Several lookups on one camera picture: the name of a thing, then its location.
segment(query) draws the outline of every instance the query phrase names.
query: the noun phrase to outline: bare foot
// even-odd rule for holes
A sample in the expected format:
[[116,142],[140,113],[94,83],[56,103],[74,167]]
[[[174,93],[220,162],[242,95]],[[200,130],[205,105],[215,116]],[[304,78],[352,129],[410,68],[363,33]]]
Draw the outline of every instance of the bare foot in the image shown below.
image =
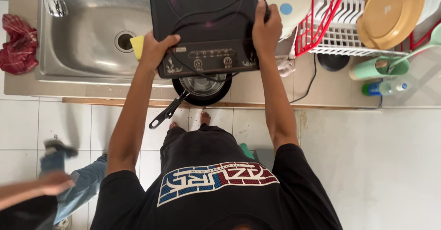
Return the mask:
[[172,122],[172,123],[170,124],[170,127],[168,127],[168,129],[172,129],[172,128],[174,128],[174,127],[179,127],[178,124],[176,123],[176,121]]
[[211,120],[210,114],[202,111],[201,112],[201,125],[205,123],[206,125],[210,126],[210,120]]

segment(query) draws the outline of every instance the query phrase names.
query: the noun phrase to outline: sneaker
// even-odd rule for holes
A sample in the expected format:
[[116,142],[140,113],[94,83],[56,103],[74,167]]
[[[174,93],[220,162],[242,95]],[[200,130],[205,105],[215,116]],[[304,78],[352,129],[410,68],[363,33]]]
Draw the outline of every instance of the sneaker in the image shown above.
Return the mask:
[[52,230],[70,230],[72,227],[72,216],[65,218],[64,220],[58,222],[54,225]]
[[56,151],[65,151],[68,158],[78,156],[78,150],[75,148],[67,147],[63,142],[59,140],[47,140],[45,141],[46,151],[55,149]]

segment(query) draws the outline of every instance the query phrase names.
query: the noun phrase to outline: blue jeans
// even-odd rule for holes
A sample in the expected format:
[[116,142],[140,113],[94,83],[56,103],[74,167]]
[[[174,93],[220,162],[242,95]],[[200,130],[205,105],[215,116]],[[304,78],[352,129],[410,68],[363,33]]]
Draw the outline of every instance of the blue jeans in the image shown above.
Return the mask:
[[[41,174],[50,171],[64,171],[66,153],[57,151],[41,159]],[[106,176],[107,155],[102,155],[92,164],[72,172],[75,186],[57,196],[58,210],[54,224],[70,216],[92,199],[100,189],[101,181]]]

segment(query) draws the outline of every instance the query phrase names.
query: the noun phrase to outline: green cup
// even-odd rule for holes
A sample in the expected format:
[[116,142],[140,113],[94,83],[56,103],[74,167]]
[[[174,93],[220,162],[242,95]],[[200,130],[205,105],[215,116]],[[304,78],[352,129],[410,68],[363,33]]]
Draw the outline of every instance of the green cup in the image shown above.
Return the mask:
[[387,73],[387,67],[376,68],[375,63],[378,61],[387,60],[388,64],[392,64],[394,61],[401,59],[402,57],[387,57],[380,56],[357,65],[353,65],[349,70],[349,75],[351,79],[355,81],[371,80],[376,78],[386,78],[386,77],[396,77],[400,75],[405,75],[410,68],[410,62],[404,60],[397,65],[391,71],[390,74]]

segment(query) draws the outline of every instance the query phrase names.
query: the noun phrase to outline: faucet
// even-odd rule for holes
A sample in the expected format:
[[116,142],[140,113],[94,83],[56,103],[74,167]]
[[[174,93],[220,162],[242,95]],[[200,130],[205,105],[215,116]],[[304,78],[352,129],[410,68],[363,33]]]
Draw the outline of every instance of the faucet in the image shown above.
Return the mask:
[[43,0],[46,11],[53,17],[65,17],[69,14],[64,0]]

